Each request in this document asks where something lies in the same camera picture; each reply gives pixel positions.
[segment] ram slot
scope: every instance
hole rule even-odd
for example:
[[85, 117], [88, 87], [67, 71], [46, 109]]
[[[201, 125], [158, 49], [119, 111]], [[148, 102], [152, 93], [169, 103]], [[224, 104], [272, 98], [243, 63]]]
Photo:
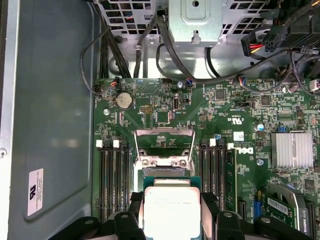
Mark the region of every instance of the ram slot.
[[129, 200], [130, 200], [130, 151], [129, 146], [124, 145], [122, 147], [122, 166], [123, 166], [123, 175], [122, 175], [122, 186], [123, 186], [123, 211], [129, 209]]
[[199, 174], [203, 193], [214, 191], [213, 151], [213, 148], [206, 143], [202, 143], [199, 146]]
[[213, 147], [207, 148], [207, 157], [208, 157], [208, 192], [216, 192], [216, 185], [215, 185], [215, 162], [214, 162], [214, 154], [215, 149]]
[[114, 148], [114, 211], [121, 211], [121, 149]]
[[104, 182], [105, 184], [105, 221], [113, 212], [113, 184], [114, 184], [114, 151], [111, 147], [105, 148], [105, 155], [104, 155], [104, 162], [105, 162], [105, 175], [104, 175]]
[[218, 198], [218, 207], [226, 208], [226, 174], [227, 174], [227, 150], [225, 144], [215, 146], [214, 173], [215, 173], [215, 195]]
[[104, 150], [100, 151], [100, 219], [105, 221], [107, 217], [107, 179], [106, 179], [107, 165], [106, 165], [106, 152]]
[[207, 144], [200, 144], [199, 145], [199, 175], [201, 178], [201, 191], [203, 193], [208, 192], [208, 178], [205, 172], [207, 169]]

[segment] chip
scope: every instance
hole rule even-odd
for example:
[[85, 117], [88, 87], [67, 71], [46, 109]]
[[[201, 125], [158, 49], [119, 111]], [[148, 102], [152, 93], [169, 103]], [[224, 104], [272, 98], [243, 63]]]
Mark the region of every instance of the chip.
[[158, 123], [168, 123], [169, 122], [169, 114], [167, 111], [158, 111], [157, 113], [157, 122]]
[[271, 97], [270, 96], [261, 96], [261, 106], [270, 106]]
[[224, 100], [226, 98], [225, 90], [218, 89], [215, 91], [215, 99], [216, 100]]
[[205, 122], [205, 121], [207, 120], [207, 116], [205, 116], [205, 115], [200, 115], [200, 116], [199, 116], [199, 120], [200, 120], [200, 122]]
[[266, 132], [265, 131], [258, 131], [258, 138], [264, 139], [266, 137]]
[[297, 112], [296, 112], [296, 117], [297, 117], [298, 119], [302, 119], [302, 118], [304, 117], [304, 113], [303, 113], [302, 111], [297, 111]]
[[311, 100], [310, 101], [310, 106], [313, 107], [317, 104], [316, 100]]
[[315, 190], [315, 181], [312, 179], [305, 179], [304, 188], [305, 190]]

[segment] label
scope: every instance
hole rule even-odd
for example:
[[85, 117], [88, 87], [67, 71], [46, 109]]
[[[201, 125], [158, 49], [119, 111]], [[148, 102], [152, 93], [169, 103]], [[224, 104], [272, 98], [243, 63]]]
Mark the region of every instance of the label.
[[282, 205], [281, 203], [278, 203], [277, 201], [272, 200], [271, 198], [268, 198], [268, 205], [279, 210], [285, 215], [289, 215], [288, 208], [286, 206]]
[[245, 140], [245, 133], [243, 131], [234, 131], [233, 132], [233, 141], [241, 141]]
[[42, 209], [44, 169], [29, 172], [27, 216]]

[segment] colored wires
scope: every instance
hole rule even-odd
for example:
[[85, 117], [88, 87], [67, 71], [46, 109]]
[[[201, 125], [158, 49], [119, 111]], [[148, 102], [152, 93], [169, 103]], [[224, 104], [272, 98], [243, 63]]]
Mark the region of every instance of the colored wires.
[[240, 86], [243, 87], [246, 84], [246, 77], [239, 77]]
[[262, 43], [250, 44], [251, 54], [254, 54], [255, 52], [259, 51], [263, 46], [264, 45]]

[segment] heatsink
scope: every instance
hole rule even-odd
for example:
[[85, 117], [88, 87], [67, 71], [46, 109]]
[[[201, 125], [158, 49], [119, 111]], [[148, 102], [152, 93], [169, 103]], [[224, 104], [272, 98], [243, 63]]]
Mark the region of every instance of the heatsink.
[[276, 168], [312, 168], [313, 141], [312, 134], [272, 133], [271, 162]]

